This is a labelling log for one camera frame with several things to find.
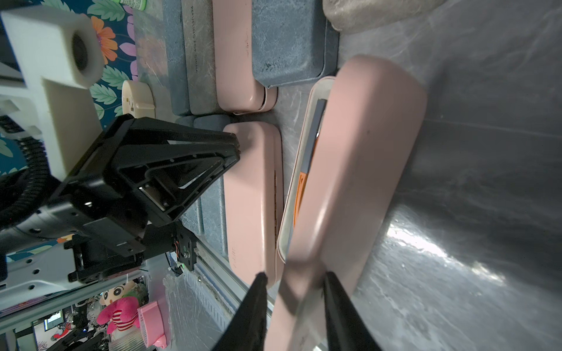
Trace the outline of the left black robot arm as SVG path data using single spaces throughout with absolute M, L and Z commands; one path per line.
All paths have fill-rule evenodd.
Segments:
M 62 180 L 51 174 L 39 140 L 17 144 L 27 167 L 1 177 L 1 256 L 70 235 L 68 279 L 80 283 L 172 250 L 183 213 L 241 156 L 232 133 L 128 114 Z

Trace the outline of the green case with olive glasses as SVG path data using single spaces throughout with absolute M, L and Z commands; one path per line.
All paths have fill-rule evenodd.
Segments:
M 252 2 L 253 75 L 267 88 L 316 81 L 337 69 L 339 33 L 322 1 Z

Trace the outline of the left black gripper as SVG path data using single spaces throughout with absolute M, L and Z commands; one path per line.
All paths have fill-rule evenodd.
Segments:
M 140 254 L 148 220 L 177 221 L 240 156 L 232 133 L 120 116 L 50 197 L 50 214 L 121 256 Z

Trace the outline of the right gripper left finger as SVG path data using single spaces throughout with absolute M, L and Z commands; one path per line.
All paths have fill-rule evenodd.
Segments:
M 268 307 L 264 272 L 256 275 L 246 296 L 213 351 L 263 351 L 266 339 Z

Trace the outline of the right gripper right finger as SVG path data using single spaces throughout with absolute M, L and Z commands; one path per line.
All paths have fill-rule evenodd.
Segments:
M 323 295 L 329 350 L 382 351 L 332 271 L 325 274 Z

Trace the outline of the pink case with brown glasses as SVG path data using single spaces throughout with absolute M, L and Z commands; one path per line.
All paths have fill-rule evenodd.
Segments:
M 277 89 L 253 76 L 252 2 L 214 0 L 212 11 L 219 106 L 236 115 L 270 111 Z

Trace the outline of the grey case with red glasses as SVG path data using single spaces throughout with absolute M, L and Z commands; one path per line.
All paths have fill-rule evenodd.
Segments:
M 190 98 L 181 1 L 163 1 L 162 15 L 172 111 L 177 116 L 188 116 L 190 115 Z

